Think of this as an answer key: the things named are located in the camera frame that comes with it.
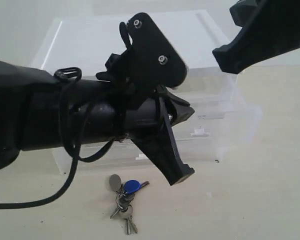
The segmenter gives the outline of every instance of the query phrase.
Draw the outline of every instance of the white floor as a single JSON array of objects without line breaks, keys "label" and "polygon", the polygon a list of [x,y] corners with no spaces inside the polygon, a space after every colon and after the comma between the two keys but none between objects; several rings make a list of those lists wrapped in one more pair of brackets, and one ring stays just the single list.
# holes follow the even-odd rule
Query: white floor
[{"label": "white floor", "polygon": [[[190,163],[196,173],[173,187],[154,167],[79,172],[54,203],[0,210],[0,239],[300,240],[300,67],[251,68],[239,87],[263,108],[252,144],[221,163]],[[138,235],[109,219],[113,173],[151,182],[133,202]],[[64,179],[50,151],[23,153],[0,171],[0,202],[46,197]]]}]

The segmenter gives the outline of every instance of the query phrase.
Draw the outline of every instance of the screw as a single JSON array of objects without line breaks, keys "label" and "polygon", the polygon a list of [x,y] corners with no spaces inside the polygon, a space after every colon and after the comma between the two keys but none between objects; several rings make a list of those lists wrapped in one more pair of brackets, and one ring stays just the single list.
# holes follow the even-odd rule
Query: screw
[{"label": "screw", "polygon": [[142,26],[142,22],[140,20],[136,19],[136,20],[134,20],[133,25],[136,29],[139,29]]},{"label": "screw", "polygon": [[159,56],[158,61],[161,65],[165,65],[168,62],[168,58],[165,55],[161,55]]}]

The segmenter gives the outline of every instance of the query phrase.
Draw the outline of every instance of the blue key fob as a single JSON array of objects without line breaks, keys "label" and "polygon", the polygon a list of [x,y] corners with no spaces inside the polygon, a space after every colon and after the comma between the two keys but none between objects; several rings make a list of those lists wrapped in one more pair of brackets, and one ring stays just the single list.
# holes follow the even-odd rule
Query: blue key fob
[{"label": "blue key fob", "polygon": [[123,189],[126,194],[135,193],[140,189],[140,182],[138,182],[137,180],[129,180],[124,184]]}]

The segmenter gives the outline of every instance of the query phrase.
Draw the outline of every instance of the clear plastic box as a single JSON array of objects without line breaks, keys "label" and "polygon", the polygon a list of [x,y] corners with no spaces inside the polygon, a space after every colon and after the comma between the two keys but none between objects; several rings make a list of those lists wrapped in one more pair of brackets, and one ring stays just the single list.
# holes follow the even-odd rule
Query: clear plastic box
[{"label": "clear plastic box", "polygon": [[[252,139],[262,116],[259,106],[246,104],[237,87],[237,75],[221,72],[212,50],[229,40],[205,10],[149,13],[188,66],[188,75],[178,89],[170,91],[190,102],[195,114],[173,127],[184,162],[216,160],[226,149]],[[68,17],[56,19],[38,51],[32,67],[53,73],[64,67],[80,67],[84,79],[104,71],[111,53],[122,53],[118,25],[131,15]],[[103,143],[82,146],[81,156],[98,151]],[[61,148],[53,149],[61,172],[71,158]],[[116,142],[102,159],[80,163],[79,169],[143,166],[151,162],[130,141]]]}]

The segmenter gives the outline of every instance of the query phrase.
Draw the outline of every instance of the black cord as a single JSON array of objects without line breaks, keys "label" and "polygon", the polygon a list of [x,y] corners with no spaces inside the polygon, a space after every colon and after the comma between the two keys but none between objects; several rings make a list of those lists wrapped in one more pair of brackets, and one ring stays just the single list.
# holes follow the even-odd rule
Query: black cord
[{"label": "black cord", "polygon": [[60,69],[58,74],[60,74],[60,73],[65,74],[64,76],[66,76],[68,78],[76,77],[75,80],[73,82],[69,83],[69,86],[66,87],[65,92],[63,92],[61,94],[60,105],[59,105],[59,117],[62,116],[62,117],[60,117],[60,121],[59,121],[61,138],[62,138],[62,141],[65,144],[67,144],[67,148],[69,148],[68,150],[70,150],[71,156],[72,156],[72,163],[71,163],[69,175],[68,175],[66,181],[64,182],[63,186],[52,196],[49,196],[47,198],[37,200],[37,201],[0,203],[1,210],[2,209],[34,208],[34,207],[39,207],[39,206],[43,206],[43,205],[52,203],[53,201],[57,200],[68,190],[72,181],[74,180],[76,171],[77,171],[77,167],[78,167],[78,162],[83,161],[86,163],[91,163],[91,162],[94,162],[94,161],[100,159],[108,152],[108,150],[111,148],[111,146],[115,140],[114,138],[112,140],[110,140],[106,145],[104,145],[98,152],[96,152],[92,156],[86,157],[86,158],[80,158],[80,150],[81,150],[81,145],[82,145],[82,138],[83,138],[84,131],[85,131],[85,126],[88,122],[88,119],[89,119],[91,113],[92,113],[92,110],[95,107],[95,105],[99,101],[101,101],[105,96],[107,96],[110,92],[108,91],[108,92],[101,93],[99,96],[97,96],[93,101],[91,101],[88,104],[88,107],[84,113],[83,122],[79,127],[78,135],[74,138],[74,147],[73,147],[71,144],[72,136],[70,136],[68,134],[70,132],[70,131],[68,131],[68,129],[69,129],[69,103],[68,103],[68,99],[65,96],[67,96],[69,94],[71,89],[73,89],[74,85],[81,79],[82,72],[77,67],[71,67],[71,68]]}]

